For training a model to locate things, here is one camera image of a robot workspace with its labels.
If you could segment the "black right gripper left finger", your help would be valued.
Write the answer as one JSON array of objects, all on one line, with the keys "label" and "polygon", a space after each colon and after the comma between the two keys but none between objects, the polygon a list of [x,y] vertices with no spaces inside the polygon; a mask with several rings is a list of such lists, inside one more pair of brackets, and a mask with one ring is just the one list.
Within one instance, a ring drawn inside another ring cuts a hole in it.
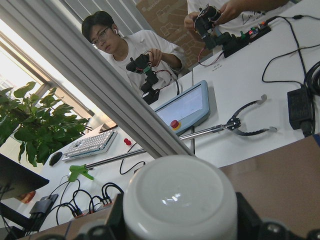
[{"label": "black right gripper left finger", "polygon": [[125,223],[123,214],[124,194],[115,197],[111,207],[85,217],[77,228],[75,240],[124,240]]}]

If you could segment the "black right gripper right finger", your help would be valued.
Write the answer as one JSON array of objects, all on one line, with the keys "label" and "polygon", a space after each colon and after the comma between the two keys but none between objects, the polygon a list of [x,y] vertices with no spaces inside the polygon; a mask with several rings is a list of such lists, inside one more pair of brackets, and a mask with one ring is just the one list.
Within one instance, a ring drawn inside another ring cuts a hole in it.
[{"label": "black right gripper right finger", "polygon": [[242,193],[236,192],[237,198],[237,239],[238,240],[318,240],[320,230],[309,231],[301,237],[288,230],[280,223],[262,221]]}]

